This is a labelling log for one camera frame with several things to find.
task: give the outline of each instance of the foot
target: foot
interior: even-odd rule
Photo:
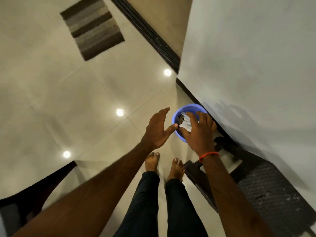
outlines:
[[[184,172],[185,172],[185,167],[182,163],[182,160],[180,160],[178,162],[177,158],[173,159],[171,171],[170,171],[170,174],[169,174],[166,182],[168,182],[168,180],[170,180],[170,179],[178,179],[178,180],[182,181],[182,177],[184,175]]]
[[[145,160],[146,171],[155,171],[157,173],[159,158],[160,158],[159,152],[150,153]]]

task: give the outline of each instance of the striped rug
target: striped rug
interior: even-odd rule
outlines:
[[[103,0],[81,0],[60,14],[86,61],[124,41]]]

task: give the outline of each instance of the black chair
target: black chair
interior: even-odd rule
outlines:
[[[298,237],[311,231],[316,212],[271,162],[254,155],[223,137],[215,140],[216,151],[228,151],[242,163],[230,173],[239,189],[262,216],[275,236]],[[206,174],[199,161],[185,163],[185,173],[217,211]]]
[[[76,166],[72,161],[23,191],[0,200],[0,235],[3,232],[6,236],[13,235],[38,215],[49,195]]]

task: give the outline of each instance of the blue plastic bowl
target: blue plastic bowl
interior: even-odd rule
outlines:
[[[192,112],[194,113],[196,116],[197,116],[197,120],[199,120],[199,116],[196,114],[197,111],[201,111],[201,112],[204,112],[204,113],[207,113],[207,111],[201,107],[200,105],[198,104],[188,104],[188,105],[185,105],[183,107],[181,107],[179,110],[177,110],[173,116],[172,116],[172,124],[175,124],[176,123],[176,118],[177,116],[180,116],[181,115],[181,112]],[[181,132],[179,130],[176,130],[176,134],[177,136],[179,136],[179,138],[186,143],[183,135],[181,134]]]

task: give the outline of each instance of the forearm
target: forearm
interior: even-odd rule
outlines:
[[[97,237],[151,150],[138,144],[30,221],[19,236]]]
[[[227,237],[273,236],[269,227],[238,189],[217,155],[202,159]]]

